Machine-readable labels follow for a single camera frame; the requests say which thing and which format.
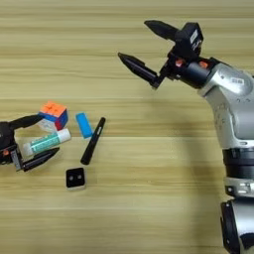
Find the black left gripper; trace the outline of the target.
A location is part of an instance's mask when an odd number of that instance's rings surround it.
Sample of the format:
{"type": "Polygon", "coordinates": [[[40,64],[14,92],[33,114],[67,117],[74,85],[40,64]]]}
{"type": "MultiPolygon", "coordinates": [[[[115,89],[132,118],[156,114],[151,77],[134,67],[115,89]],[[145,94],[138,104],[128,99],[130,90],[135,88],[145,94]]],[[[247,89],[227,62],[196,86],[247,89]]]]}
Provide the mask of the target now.
{"type": "MultiPolygon", "coordinates": [[[[13,120],[9,123],[9,125],[11,129],[16,130],[19,128],[27,128],[33,126],[40,122],[42,119],[42,115],[34,114],[13,120]]],[[[25,161],[22,160],[22,155],[19,147],[17,145],[12,145],[0,150],[0,165],[13,164],[16,167],[17,171],[23,170],[24,172],[28,172],[31,169],[34,169],[44,164],[46,161],[52,158],[59,150],[59,147],[52,148],[35,155],[32,159],[28,161],[25,161]]]]}

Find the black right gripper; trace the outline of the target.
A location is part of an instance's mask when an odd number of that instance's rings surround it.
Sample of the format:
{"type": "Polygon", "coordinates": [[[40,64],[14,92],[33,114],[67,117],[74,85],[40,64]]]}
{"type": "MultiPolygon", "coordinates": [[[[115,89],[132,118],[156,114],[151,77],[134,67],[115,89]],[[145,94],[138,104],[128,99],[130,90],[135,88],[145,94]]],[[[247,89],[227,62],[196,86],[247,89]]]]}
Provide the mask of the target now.
{"type": "MultiPolygon", "coordinates": [[[[174,41],[178,29],[162,21],[148,20],[144,24],[157,36],[174,41]]],[[[118,54],[119,59],[136,75],[152,83],[154,88],[158,88],[165,78],[170,80],[180,80],[187,85],[201,89],[207,82],[212,69],[219,64],[215,58],[201,58],[190,61],[183,59],[173,52],[168,53],[168,59],[157,75],[153,70],[137,58],[122,53],[118,54]]]]}

